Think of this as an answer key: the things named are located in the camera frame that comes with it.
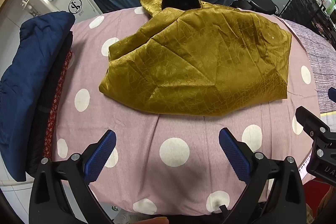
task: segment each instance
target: blue gripper pad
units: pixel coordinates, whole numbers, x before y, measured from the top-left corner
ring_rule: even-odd
[[[328,90],[328,96],[330,100],[336,103],[336,89],[335,88],[330,88]]]
[[[231,133],[228,133],[225,128],[219,132],[219,144],[223,149],[227,159],[229,160],[233,170],[235,171],[239,180],[246,184],[251,179],[251,166],[246,157],[243,155]]]
[[[116,134],[112,130],[108,130],[105,138],[100,141],[95,152],[89,158],[84,166],[84,181],[86,185],[97,180],[100,172],[104,168],[113,149],[117,143]]]

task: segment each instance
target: red object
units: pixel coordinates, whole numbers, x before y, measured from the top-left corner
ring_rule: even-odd
[[[65,58],[65,62],[62,68],[61,75],[58,79],[58,84],[57,84],[57,88],[56,88],[55,95],[54,95],[54,101],[52,103],[49,118],[48,118],[48,126],[47,126],[46,133],[44,135],[43,157],[50,158],[50,159],[51,159],[51,147],[52,147],[52,141],[53,141],[54,127],[56,123],[58,102],[61,96],[65,74],[67,73],[67,69],[68,69],[68,65],[70,63],[71,57],[72,57],[72,51],[69,51],[67,54],[67,57]]]
[[[313,210],[315,216],[316,209],[320,205],[321,199],[328,192],[330,185],[320,182],[319,179],[315,178],[314,180],[307,182],[303,188],[306,197],[306,203]]]

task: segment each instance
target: blue folded garment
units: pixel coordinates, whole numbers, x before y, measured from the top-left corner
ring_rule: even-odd
[[[73,14],[53,12],[20,28],[20,45],[0,80],[0,152],[16,181],[26,180],[30,128],[46,76],[75,22]]]

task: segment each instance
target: yellow trim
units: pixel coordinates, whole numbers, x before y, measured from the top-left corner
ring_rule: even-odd
[[[327,116],[327,115],[331,115],[331,114],[336,114],[336,111],[321,113],[320,116],[322,117],[322,116]]]

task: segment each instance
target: red floral fabric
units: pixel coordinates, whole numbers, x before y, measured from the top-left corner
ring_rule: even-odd
[[[67,73],[68,65],[70,63],[70,59],[72,57],[72,51],[69,51],[67,54],[67,57],[65,59],[61,75],[58,79],[57,88],[54,95],[54,101],[52,103],[49,119],[48,119],[48,125],[47,130],[44,135],[44,145],[43,145],[43,157],[50,158],[51,159],[51,150],[52,150],[52,144],[53,144],[53,133],[54,133],[54,127],[56,123],[56,115],[57,115],[57,108],[58,108],[58,102],[61,96],[61,91],[64,83],[65,74]]]

